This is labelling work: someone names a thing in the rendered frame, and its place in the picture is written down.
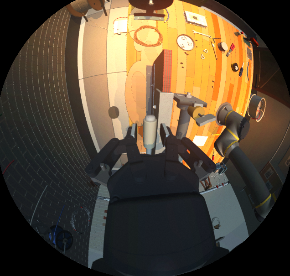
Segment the blue cable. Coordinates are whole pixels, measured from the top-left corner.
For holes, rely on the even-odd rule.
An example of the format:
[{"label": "blue cable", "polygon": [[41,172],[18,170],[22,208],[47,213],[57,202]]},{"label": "blue cable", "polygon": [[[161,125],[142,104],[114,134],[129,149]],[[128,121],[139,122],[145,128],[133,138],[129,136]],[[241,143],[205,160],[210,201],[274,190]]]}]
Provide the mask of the blue cable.
[{"label": "blue cable", "polygon": [[169,19],[169,13],[168,13],[168,11],[167,11],[167,9],[166,9],[166,8],[165,8],[165,10],[166,10],[166,12],[167,12],[167,14],[168,14],[167,20],[165,21],[165,22],[167,22],[167,21],[168,21],[168,19]]},{"label": "blue cable", "polygon": [[59,216],[59,218],[58,218],[57,225],[58,225],[58,222],[59,222],[59,220],[60,220],[61,215],[62,215],[62,212],[61,212],[61,214],[60,214],[60,216]]},{"label": "blue cable", "polygon": [[[249,63],[250,63],[250,61],[248,62],[248,67],[249,67]],[[248,80],[249,80],[249,76],[248,76],[248,67],[247,67],[247,77],[248,77]]]}]

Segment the wrench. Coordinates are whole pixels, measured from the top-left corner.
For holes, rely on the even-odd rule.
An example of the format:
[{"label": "wrench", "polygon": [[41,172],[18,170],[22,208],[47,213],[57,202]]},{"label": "wrench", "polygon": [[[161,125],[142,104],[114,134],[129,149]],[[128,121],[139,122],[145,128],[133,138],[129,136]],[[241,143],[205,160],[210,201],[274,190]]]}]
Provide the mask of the wrench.
[{"label": "wrench", "polygon": [[206,34],[203,34],[203,33],[200,33],[200,32],[196,32],[196,31],[194,31],[194,30],[192,30],[192,32],[193,32],[193,33],[197,33],[197,34],[201,34],[201,35],[204,35],[204,36],[207,36],[207,37],[209,37],[209,38],[212,38],[210,35],[206,35]]}]

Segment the pliers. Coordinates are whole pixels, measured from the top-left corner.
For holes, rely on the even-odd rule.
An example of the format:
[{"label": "pliers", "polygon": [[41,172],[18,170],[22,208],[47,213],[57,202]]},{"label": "pliers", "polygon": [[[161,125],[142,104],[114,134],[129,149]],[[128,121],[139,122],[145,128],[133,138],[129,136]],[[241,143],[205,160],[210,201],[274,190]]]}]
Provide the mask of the pliers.
[{"label": "pliers", "polygon": [[234,44],[232,43],[229,52],[227,53],[227,57],[229,56],[229,54],[232,52],[232,50],[235,48]]}]

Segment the brick wall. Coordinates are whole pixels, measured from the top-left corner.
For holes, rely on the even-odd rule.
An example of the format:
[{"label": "brick wall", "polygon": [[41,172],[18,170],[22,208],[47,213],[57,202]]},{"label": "brick wall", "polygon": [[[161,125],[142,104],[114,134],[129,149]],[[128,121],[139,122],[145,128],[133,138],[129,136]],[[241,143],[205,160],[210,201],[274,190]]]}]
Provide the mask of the brick wall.
[{"label": "brick wall", "polygon": [[[92,220],[98,187],[89,183],[84,171],[90,158],[67,94],[64,66],[70,17],[64,7],[45,21],[8,72],[0,98],[0,166],[3,172],[14,160],[4,179],[20,211],[14,215],[18,221],[28,224],[25,218],[31,219],[46,186],[34,219],[49,227],[56,225],[65,205],[59,226],[73,235],[66,256],[87,266],[91,226],[80,236],[70,220],[80,206],[88,208]],[[79,211],[76,229],[84,230],[87,223],[87,213]]]}]

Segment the marker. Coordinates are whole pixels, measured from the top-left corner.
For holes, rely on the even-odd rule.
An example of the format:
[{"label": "marker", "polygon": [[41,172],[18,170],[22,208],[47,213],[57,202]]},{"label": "marker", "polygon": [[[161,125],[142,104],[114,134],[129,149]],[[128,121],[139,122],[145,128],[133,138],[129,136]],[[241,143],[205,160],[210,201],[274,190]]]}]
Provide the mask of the marker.
[{"label": "marker", "polygon": [[243,65],[242,65],[242,67],[240,69],[240,72],[239,72],[238,76],[241,77],[242,76],[242,73],[243,73]]}]

